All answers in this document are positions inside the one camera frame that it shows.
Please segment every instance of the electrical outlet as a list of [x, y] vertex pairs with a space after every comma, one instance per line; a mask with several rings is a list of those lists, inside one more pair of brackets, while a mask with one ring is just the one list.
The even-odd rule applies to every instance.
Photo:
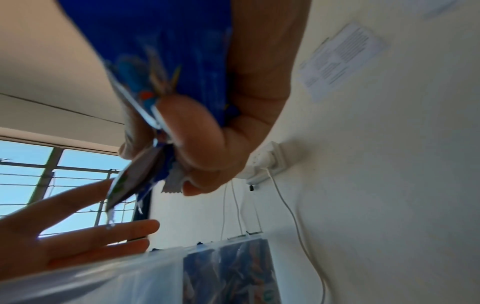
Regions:
[[[259, 149], [255, 153], [255, 155], [253, 155], [253, 157], [256, 158], [263, 152], [270, 152], [275, 158], [275, 165], [273, 165], [269, 169], [272, 176], [279, 174], [280, 172], [284, 171], [287, 168], [287, 162], [285, 161], [284, 155], [278, 143], [273, 141], [269, 142], [268, 144], [263, 146], [261, 149]], [[266, 170], [255, 168], [255, 175], [247, 179], [246, 183], [247, 185], [257, 185], [268, 178], [269, 178], [269, 175], [267, 174]]]

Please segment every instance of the ceiling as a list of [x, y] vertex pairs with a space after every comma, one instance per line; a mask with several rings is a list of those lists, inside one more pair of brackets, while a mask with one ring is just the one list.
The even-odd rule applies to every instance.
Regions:
[[0, 93], [122, 122], [93, 50], [52, 0], [4, 1]]

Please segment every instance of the window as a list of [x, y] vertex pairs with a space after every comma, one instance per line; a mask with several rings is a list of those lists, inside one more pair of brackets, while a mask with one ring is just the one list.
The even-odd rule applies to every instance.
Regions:
[[[0, 217], [43, 198], [112, 178], [128, 165], [118, 156], [0, 140]], [[114, 221], [132, 220], [136, 198], [115, 207]], [[41, 233], [56, 235], [107, 223], [98, 202]]]

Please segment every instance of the blue sky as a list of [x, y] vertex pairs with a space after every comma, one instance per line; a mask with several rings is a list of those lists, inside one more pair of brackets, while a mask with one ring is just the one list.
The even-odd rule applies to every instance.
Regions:
[[[36, 146], [8, 141], [0, 141], [0, 159], [8, 159], [9, 162], [27, 163], [43, 165], [48, 160], [52, 151], [51, 147]], [[93, 168], [93, 169], [124, 169], [130, 161], [121, 159], [118, 156], [105, 155], [98, 153], [91, 153], [77, 150], [64, 150], [59, 166]], [[13, 167], [0, 165], [0, 216], [10, 214], [18, 209], [23, 208], [22, 205], [28, 203], [30, 196], [33, 193], [35, 185], [39, 181], [39, 176], [43, 169], [28, 168], [28, 167]], [[55, 170], [55, 179], [50, 183], [47, 190], [46, 197], [56, 195], [63, 191], [72, 189], [73, 187], [89, 184], [95, 180], [105, 179], [106, 173], [96, 172], [82, 172], [71, 170]], [[14, 176], [5, 174], [22, 174], [22, 175], [36, 175], [36, 176]], [[4, 184], [22, 184], [31, 186], [13, 186]], [[125, 209], [133, 209], [134, 203], [129, 203]], [[92, 205], [80, 211], [97, 211], [99, 204]], [[133, 211], [116, 212], [115, 222], [129, 221], [132, 217]], [[58, 223], [44, 231], [44, 234], [60, 233], [76, 229], [82, 229], [93, 226], [95, 223], [97, 213], [76, 213], [70, 216], [63, 222]], [[106, 217], [103, 213], [100, 217], [100, 224], [106, 223]]]

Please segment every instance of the hand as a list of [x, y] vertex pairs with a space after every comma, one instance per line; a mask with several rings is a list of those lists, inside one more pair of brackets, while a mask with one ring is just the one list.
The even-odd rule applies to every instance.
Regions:
[[106, 225], [39, 238], [74, 212], [105, 199], [111, 180], [75, 188], [33, 203], [0, 220], [0, 280], [145, 252], [155, 220]]
[[[291, 73], [307, 23], [310, 0], [232, 0], [233, 37], [228, 73], [229, 100], [241, 115], [220, 128], [213, 116], [187, 96], [168, 96], [158, 110], [171, 130], [177, 158], [189, 169], [184, 195], [216, 190], [235, 177], [265, 139], [290, 95]], [[151, 144], [153, 132], [125, 109], [123, 158]]]

